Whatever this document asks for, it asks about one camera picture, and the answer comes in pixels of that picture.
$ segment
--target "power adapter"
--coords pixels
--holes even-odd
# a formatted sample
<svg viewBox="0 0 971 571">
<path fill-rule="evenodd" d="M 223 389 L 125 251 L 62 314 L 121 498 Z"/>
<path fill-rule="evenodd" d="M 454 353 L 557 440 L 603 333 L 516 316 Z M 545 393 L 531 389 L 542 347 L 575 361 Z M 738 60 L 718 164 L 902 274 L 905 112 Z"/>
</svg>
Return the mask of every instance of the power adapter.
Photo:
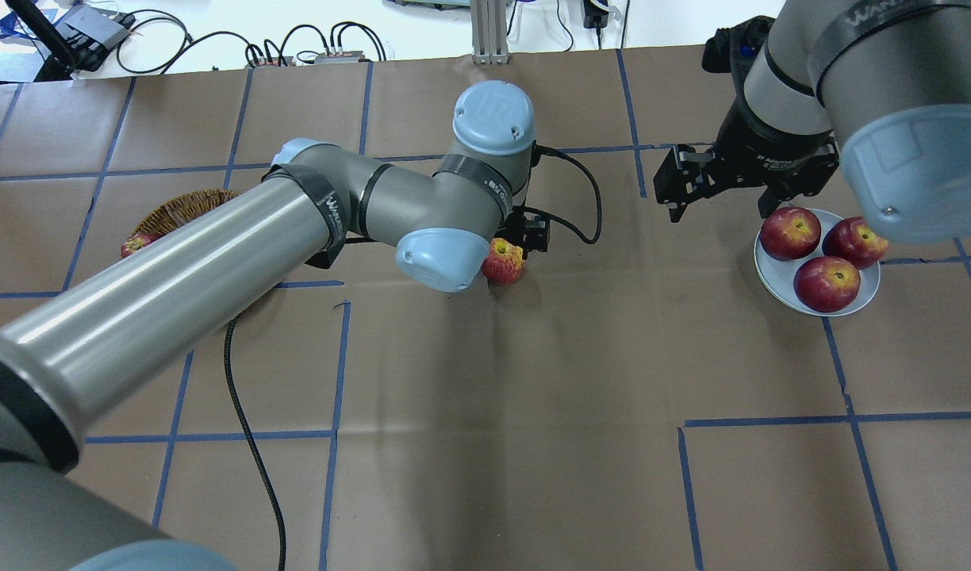
<svg viewBox="0 0 971 571">
<path fill-rule="evenodd" d="M 602 29 L 609 23 L 609 0 L 582 0 L 584 28 Z"/>
</svg>

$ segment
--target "white floor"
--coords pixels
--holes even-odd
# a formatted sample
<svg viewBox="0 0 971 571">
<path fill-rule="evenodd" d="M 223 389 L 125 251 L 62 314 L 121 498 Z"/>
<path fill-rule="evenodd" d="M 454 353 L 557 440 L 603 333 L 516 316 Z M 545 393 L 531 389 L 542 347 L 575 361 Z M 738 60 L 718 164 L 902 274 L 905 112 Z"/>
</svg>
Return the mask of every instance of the white floor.
<svg viewBox="0 0 971 571">
<path fill-rule="evenodd" d="M 594 30 L 582 25 L 582 0 L 533 0 L 517 8 L 510 35 L 510 51 L 548 52 L 564 50 L 570 40 L 557 21 L 557 5 L 566 27 L 574 35 L 574 50 L 594 50 Z M 736 25 L 754 15 L 778 15 L 784 0 L 633 0 L 628 18 L 627 47 L 674 46 L 703 44 L 715 29 Z M 60 0 L 64 7 L 71 4 Z M 338 21 L 358 21 L 379 33 L 389 59 L 423 59 L 453 57 L 471 53 L 470 11 L 439 11 L 417 5 L 399 6 L 387 0 L 101 0 L 87 2 L 94 6 L 122 11 L 155 8 L 166 10 L 184 21 L 194 37 L 218 29 L 241 33 L 251 42 L 264 39 L 280 44 L 287 30 L 298 23 L 311 23 L 329 33 Z M 612 0 L 620 11 L 627 0 Z M 42 8 L 54 7 L 42 0 Z M 244 10 L 241 6 L 249 5 Z M 7 8 L 0 0 L 0 17 Z M 610 21 L 603 30 L 603 47 L 619 47 L 623 22 Z M 123 47 L 123 62 L 128 67 L 149 68 L 171 57 L 181 40 L 181 30 L 166 23 L 144 26 L 142 36 L 134 36 Z M 374 57 L 369 40 L 358 29 L 344 35 L 345 48 L 365 50 Z M 311 30 L 298 32 L 286 48 L 286 54 L 321 46 Z M 171 68 L 171 72 L 207 70 L 213 67 L 232 69 L 245 64 L 244 44 L 231 36 L 218 36 L 188 51 Z M 32 52 L 29 44 L 3 44 L 0 51 Z M 109 57 L 101 70 L 90 77 L 127 75 Z"/>
</svg>

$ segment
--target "apple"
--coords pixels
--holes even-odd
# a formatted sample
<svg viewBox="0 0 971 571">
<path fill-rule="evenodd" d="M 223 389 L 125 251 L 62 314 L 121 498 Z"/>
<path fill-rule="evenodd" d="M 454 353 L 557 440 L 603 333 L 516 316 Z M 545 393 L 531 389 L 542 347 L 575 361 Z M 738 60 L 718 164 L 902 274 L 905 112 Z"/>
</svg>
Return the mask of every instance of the apple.
<svg viewBox="0 0 971 571">
<path fill-rule="evenodd" d="M 863 217 L 845 218 L 823 238 L 823 253 L 849 260 L 856 270 L 866 270 L 888 253 L 888 241 L 870 230 Z"/>
<path fill-rule="evenodd" d="M 162 237 L 160 234 L 145 234 L 145 232 L 137 232 L 133 236 L 129 237 L 129 240 L 123 243 L 122 248 L 119 249 L 119 254 L 126 258 L 133 255 L 133 252 L 146 248 L 150 243 L 156 242 Z"/>
<path fill-rule="evenodd" d="M 800 206 L 785 206 L 761 224 L 760 240 L 764 251 L 776 260 L 805 258 L 820 243 L 820 220 Z"/>
<path fill-rule="evenodd" d="M 793 288 L 800 302 L 820 313 L 845 308 L 859 295 L 859 270 L 838 256 L 820 256 L 796 271 Z"/>
<path fill-rule="evenodd" d="M 490 282 L 508 283 L 517 282 L 521 272 L 524 271 L 524 249 L 521 246 L 514 246 L 503 238 L 493 238 L 489 242 L 489 255 L 482 263 L 482 274 Z"/>
</svg>

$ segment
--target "metal post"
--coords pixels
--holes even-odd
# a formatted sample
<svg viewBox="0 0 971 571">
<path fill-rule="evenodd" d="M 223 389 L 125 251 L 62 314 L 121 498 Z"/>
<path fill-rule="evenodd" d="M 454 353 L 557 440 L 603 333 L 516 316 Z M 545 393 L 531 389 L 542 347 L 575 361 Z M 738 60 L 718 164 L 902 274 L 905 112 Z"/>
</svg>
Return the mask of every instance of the metal post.
<svg viewBox="0 0 971 571">
<path fill-rule="evenodd" d="M 506 64 L 505 0 L 471 0 L 471 58 L 476 64 Z"/>
</svg>

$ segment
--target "brown basket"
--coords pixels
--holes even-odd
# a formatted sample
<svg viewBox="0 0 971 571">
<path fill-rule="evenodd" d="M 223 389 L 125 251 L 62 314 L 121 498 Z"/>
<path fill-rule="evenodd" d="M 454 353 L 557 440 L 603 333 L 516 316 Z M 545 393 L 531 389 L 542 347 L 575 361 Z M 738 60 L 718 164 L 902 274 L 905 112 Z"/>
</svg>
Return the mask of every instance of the brown basket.
<svg viewBox="0 0 971 571">
<path fill-rule="evenodd" d="M 163 205 L 153 209 L 147 217 L 140 221 L 129 235 L 133 238 L 135 234 L 158 234 L 165 236 L 191 223 L 210 210 L 224 205 L 228 200 L 232 200 L 239 193 L 220 188 L 208 188 L 205 190 L 195 190 L 187 192 L 181 196 L 169 200 Z"/>
</svg>

